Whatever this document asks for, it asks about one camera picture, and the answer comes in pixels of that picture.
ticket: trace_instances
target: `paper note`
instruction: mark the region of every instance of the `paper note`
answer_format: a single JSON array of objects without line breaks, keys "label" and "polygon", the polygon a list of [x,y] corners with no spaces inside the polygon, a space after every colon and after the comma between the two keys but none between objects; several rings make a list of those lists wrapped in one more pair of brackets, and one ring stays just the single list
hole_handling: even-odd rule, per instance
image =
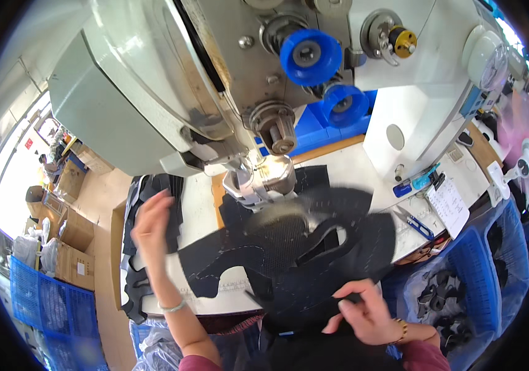
[{"label": "paper note", "polygon": [[77,262],[77,274],[85,275],[85,264]]},{"label": "paper note", "polygon": [[452,239],[455,239],[466,224],[470,213],[452,179],[446,177],[438,190],[430,186],[425,197],[444,223]]}]

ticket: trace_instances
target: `red sleeve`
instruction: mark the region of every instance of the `red sleeve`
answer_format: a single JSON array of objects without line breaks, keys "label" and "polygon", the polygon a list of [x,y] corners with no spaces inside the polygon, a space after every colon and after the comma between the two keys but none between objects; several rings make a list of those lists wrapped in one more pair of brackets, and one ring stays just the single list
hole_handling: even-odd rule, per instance
[{"label": "red sleeve", "polygon": [[223,371],[212,360],[191,354],[182,358],[178,371]]},{"label": "red sleeve", "polygon": [[403,367],[407,371],[450,371],[450,364],[435,346],[421,340],[400,347]]}]

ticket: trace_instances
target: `person sitting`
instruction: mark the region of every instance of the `person sitting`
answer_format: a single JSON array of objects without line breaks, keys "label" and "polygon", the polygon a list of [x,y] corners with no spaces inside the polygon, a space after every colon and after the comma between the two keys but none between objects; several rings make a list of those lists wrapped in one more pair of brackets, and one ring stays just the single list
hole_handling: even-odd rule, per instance
[{"label": "person sitting", "polygon": [[48,177],[49,181],[55,184],[59,180],[59,175],[63,171],[62,163],[48,162],[45,154],[41,154],[38,158],[38,161],[42,164],[42,170],[44,174]]},{"label": "person sitting", "polygon": [[[183,355],[180,371],[221,371],[222,357],[170,281],[165,264],[165,230],[174,198],[162,191],[144,203],[131,236],[143,261],[153,293],[164,310],[169,330]],[[277,341],[260,349],[244,370],[407,370],[446,371],[450,365],[439,349],[435,328],[393,319],[371,279],[351,281],[334,293],[342,298],[357,293],[361,301],[338,302],[339,314],[322,332],[306,332],[290,341]],[[395,344],[403,353],[397,361],[386,352]]]}]

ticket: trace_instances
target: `woman's right hand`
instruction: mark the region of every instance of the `woman's right hand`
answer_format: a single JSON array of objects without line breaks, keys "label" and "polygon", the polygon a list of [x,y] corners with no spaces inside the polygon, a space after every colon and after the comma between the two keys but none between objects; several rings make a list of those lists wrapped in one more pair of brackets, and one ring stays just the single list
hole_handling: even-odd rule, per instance
[{"label": "woman's right hand", "polygon": [[150,279],[167,278],[165,274],[165,229],[170,219],[174,197],[163,190],[141,205],[130,236],[147,265]]},{"label": "woman's right hand", "polygon": [[371,279],[348,282],[333,297],[346,297],[350,293],[358,293],[362,300],[357,304],[346,299],[340,301],[341,313],[330,318],[322,332],[334,333],[344,318],[364,344],[383,345],[402,338],[402,325],[390,317],[388,306]]}]

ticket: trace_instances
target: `scissors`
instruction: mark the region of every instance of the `scissors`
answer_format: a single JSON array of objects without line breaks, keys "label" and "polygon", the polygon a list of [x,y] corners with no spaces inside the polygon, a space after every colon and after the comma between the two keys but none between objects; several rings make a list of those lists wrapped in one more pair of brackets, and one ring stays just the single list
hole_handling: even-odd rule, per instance
[{"label": "scissors", "polygon": [[417,232],[419,232],[419,234],[424,236],[427,240],[432,241],[434,239],[434,233],[431,231],[431,229],[426,227],[416,217],[411,215],[410,212],[406,211],[405,209],[403,209],[402,207],[398,205],[396,207],[399,209],[400,212],[394,211],[394,214],[399,219],[401,219],[402,221],[407,223],[409,226],[414,228]]}]

